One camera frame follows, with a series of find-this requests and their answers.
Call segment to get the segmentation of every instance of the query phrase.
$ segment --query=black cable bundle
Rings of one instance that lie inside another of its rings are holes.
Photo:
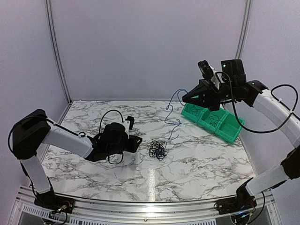
[[[163,160],[168,154],[165,151],[167,146],[167,142],[158,142],[156,140],[151,140],[150,148],[149,148],[149,156],[153,158],[158,158],[159,161]]]

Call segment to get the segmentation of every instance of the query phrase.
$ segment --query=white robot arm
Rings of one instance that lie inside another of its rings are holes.
[[[134,123],[133,117],[122,122],[112,122],[105,126],[102,133],[94,137],[84,132],[76,134],[46,117],[44,110],[38,109],[17,122],[10,134],[13,136],[12,153],[20,160],[24,173],[31,179],[37,190],[36,205],[59,209],[63,202],[73,199],[55,195],[49,179],[37,158],[37,149],[41,143],[50,144],[75,153],[88,161],[96,162],[113,154],[124,151],[135,153],[142,138],[129,135]]]
[[[246,81],[246,75],[241,60],[226,60],[221,62],[222,72],[216,72],[207,61],[201,61],[198,66],[204,79],[182,97],[186,103],[206,107],[210,111],[219,110],[221,103],[232,103],[237,122],[246,130],[255,133],[271,133],[280,130],[289,139],[293,147],[287,158],[280,165],[267,170],[259,176],[246,181],[237,189],[237,196],[218,200],[216,209],[220,214],[233,213],[256,206],[254,195],[269,188],[276,188],[288,179],[300,177],[300,121],[293,111],[289,110],[271,91],[259,81]],[[244,101],[254,107],[268,119],[277,129],[271,131],[252,131],[244,127],[238,120],[234,101]]]

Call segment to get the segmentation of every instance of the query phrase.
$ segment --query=green tray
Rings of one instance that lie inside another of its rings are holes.
[[[242,125],[245,124],[245,121],[240,119]],[[240,134],[242,127],[236,121],[235,115],[228,113],[224,120],[219,124],[215,134],[222,137],[225,141],[233,143],[235,139]]]
[[[228,115],[228,112],[224,109],[220,109],[218,111],[209,111],[206,110],[199,117],[197,124],[205,129],[215,133],[221,122]]]
[[[230,143],[234,143],[242,129],[235,116],[221,108],[211,112],[207,108],[186,103],[181,114]],[[239,120],[244,125],[245,121],[240,118]]]
[[[205,111],[208,111],[208,109],[186,103],[183,110],[181,111],[181,114],[184,115],[187,119],[196,123],[196,122],[198,122],[199,117]]]

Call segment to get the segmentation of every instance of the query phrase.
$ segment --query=marble surface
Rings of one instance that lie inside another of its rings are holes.
[[[119,165],[106,160],[89,162],[51,146],[42,162],[54,190],[58,193],[102,200],[133,202],[176,202],[208,199],[235,194],[243,182],[254,177],[247,154],[239,139],[234,144],[222,141],[181,116],[175,102],[171,120],[162,101],[78,101],[68,111],[62,125],[94,136],[102,115],[118,109],[124,117],[135,118],[132,135],[143,138],[136,153],[125,152]],[[110,112],[104,124],[120,120]],[[162,161],[149,156],[151,139],[167,140],[168,155]],[[113,162],[120,157],[112,157]]]

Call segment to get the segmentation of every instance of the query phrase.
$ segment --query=metal edge strip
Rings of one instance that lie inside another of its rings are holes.
[[[128,99],[128,98],[95,98],[95,99],[72,99],[73,102],[92,102],[92,101],[151,101],[151,102],[169,102],[169,98],[160,98],[160,99],[153,99],[153,98],[135,98],[135,99]]]
[[[246,37],[249,28],[251,8],[252,8],[252,0],[246,0],[244,17],[243,17],[242,27],[240,30],[240,38],[239,38],[238,48],[235,54],[235,59],[241,58],[245,46]]]
[[[65,96],[66,102],[69,104],[72,102],[72,99],[70,96],[65,73],[64,73],[63,66],[62,66],[61,59],[60,59],[60,53],[58,50],[57,39],[56,39],[55,29],[54,29],[51,0],[45,0],[45,7],[46,7],[46,17],[47,17],[47,21],[48,21],[48,27],[49,27],[49,32],[50,32],[50,39],[51,39],[54,59],[55,59],[56,67],[58,70],[63,93]]]
[[[10,216],[8,218],[7,225],[18,224],[18,221],[20,220],[21,217],[21,207],[22,207],[22,203],[16,200],[12,207]]]
[[[49,218],[50,211],[46,211],[45,209],[41,209],[40,207],[37,207],[32,204],[23,204],[22,206],[22,212],[26,212],[29,214],[32,214],[34,216],[38,216],[47,220],[51,220],[53,222],[56,222],[57,219],[59,219],[59,215],[56,216],[56,218]],[[116,222],[111,221],[103,221],[98,217],[91,217],[91,216],[82,216],[82,215],[75,215],[71,214],[68,215],[69,221],[66,224],[74,224],[74,225],[127,225],[126,223],[120,223],[118,219],[116,219]],[[137,224],[145,224],[145,222],[153,224],[154,221],[149,218],[149,220],[145,218],[141,218],[139,221],[137,221]],[[174,224],[170,224],[169,221],[167,221],[169,225],[191,225],[191,223],[178,223],[177,221]],[[201,224],[201,225],[215,225],[216,219],[206,219],[206,220],[200,220],[200,221],[192,221],[192,223],[195,224]]]
[[[269,214],[272,225],[282,225],[282,221],[276,204],[267,205],[267,212]]]
[[[69,103],[69,104],[66,106],[64,112],[62,113],[62,115],[60,116],[59,120],[57,121],[58,124],[61,124],[61,123],[63,122],[64,118],[66,117],[67,113],[69,112],[69,109],[70,109],[71,106],[72,106],[72,103],[73,103],[73,102]]]
[[[253,164],[253,161],[251,160],[250,153],[248,152],[248,149],[247,149],[247,147],[246,147],[246,145],[245,145],[245,143],[244,143],[242,137],[240,136],[240,134],[239,134],[239,139],[240,139],[240,142],[242,143],[242,145],[243,145],[243,147],[244,147],[244,150],[245,150],[245,152],[246,152],[246,154],[247,154],[247,156],[248,156],[248,159],[249,159],[249,161],[250,161],[250,164],[251,164],[251,166],[252,166],[252,169],[253,169],[253,171],[254,171],[255,176],[258,176],[257,169],[255,168],[255,166],[254,166],[254,164]]]
[[[265,192],[266,205],[274,203],[270,191]],[[98,218],[106,222],[137,224],[147,218],[148,223],[186,223],[196,220],[225,217],[219,215],[213,206],[217,199],[189,202],[114,202],[97,199],[84,199],[73,196],[75,207],[71,216],[78,218]],[[33,204],[34,195],[31,188],[22,186],[17,199],[24,204]],[[263,205],[262,194],[256,196],[257,208]]]

